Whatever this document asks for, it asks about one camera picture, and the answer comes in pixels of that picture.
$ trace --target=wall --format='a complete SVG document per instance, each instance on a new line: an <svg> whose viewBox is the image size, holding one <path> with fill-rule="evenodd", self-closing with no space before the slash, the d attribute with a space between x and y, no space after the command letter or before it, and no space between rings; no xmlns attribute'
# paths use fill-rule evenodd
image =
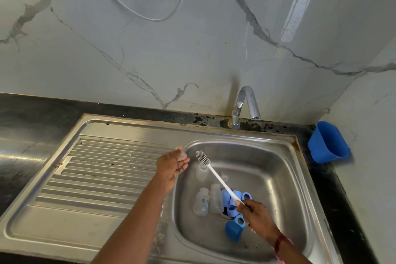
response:
<svg viewBox="0 0 396 264"><path fill-rule="evenodd" d="M396 33L396 0L185 0L164 22L115 0L0 4L0 91L229 115L250 85L263 119L304 124Z"/></svg>
<svg viewBox="0 0 396 264"><path fill-rule="evenodd" d="M335 163L346 191L380 263L396 262L396 37L369 65L393 71L356 79L323 120L336 125L353 158Z"/></svg>

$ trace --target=stainless steel sink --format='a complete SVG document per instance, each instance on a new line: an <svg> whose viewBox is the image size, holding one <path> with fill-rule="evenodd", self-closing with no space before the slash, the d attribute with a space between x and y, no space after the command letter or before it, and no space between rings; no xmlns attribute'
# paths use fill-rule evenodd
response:
<svg viewBox="0 0 396 264"><path fill-rule="evenodd" d="M0 251L88 263L155 173L156 158L186 146L191 163L166 197L149 263L276 263L245 229L225 235L226 217L196 217L195 153L203 150L232 189L248 191L312 263L341 263L304 157L293 136L84 115L0 218Z"/></svg>
<svg viewBox="0 0 396 264"><path fill-rule="evenodd" d="M303 196L293 167L278 148L268 150L249 142L213 141L196 142L187 151L191 159L197 150L203 150L212 166L229 177L233 190L249 192L252 197L267 206L279 228L287 234L300 251L307 246L308 225ZM175 222L181 235L192 244L219 255L239 260L263 261L274 257L272 248L257 234L246 229L238 243L229 240L224 232L225 217L208 214L198 217L192 212L195 195L201 187L210 189L217 183L210 175L200 182L193 169L187 169L177 180L174 211Z"/></svg>

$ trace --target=faucet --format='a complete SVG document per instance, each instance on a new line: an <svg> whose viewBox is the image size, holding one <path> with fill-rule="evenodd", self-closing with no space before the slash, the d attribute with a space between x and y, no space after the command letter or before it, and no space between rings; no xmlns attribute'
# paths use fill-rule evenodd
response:
<svg viewBox="0 0 396 264"><path fill-rule="evenodd" d="M242 106L244 105L245 97L247 100L247 105L249 106L249 112L251 119L254 121L261 120L259 107L257 106L257 101L254 96L253 89L250 86L243 86L239 91L238 98L236 99L234 110L232 111L232 118L229 121L229 125L233 129L239 129L239 119L241 114Z"/></svg>

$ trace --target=black countertop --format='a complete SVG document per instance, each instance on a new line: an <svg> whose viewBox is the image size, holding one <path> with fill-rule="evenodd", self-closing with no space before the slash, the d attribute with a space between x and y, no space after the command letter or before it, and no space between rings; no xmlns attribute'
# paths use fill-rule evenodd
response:
<svg viewBox="0 0 396 264"><path fill-rule="evenodd" d="M13 202L82 114L226 127L227 117L0 93L0 214ZM295 135L343 262L377 263L331 164L316 164L307 147L315 126L241 119L241 130ZM1 263L65 261L0 253Z"/></svg>

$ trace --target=brush head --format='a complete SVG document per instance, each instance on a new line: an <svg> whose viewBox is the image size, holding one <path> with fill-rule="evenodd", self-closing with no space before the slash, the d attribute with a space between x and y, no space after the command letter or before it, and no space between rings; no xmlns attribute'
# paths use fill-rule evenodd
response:
<svg viewBox="0 0 396 264"><path fill-rule="evenodd" d="M199 161L204 167L208 166L208 165L211 163L211 161L210 161L210 159L208 158L208 156L205 155L205 153L204 153L203 151L201 151L201 150L197 150L197 153L196 153L195 156L196 156L196 158L198 159L198 161Z"/></svg>

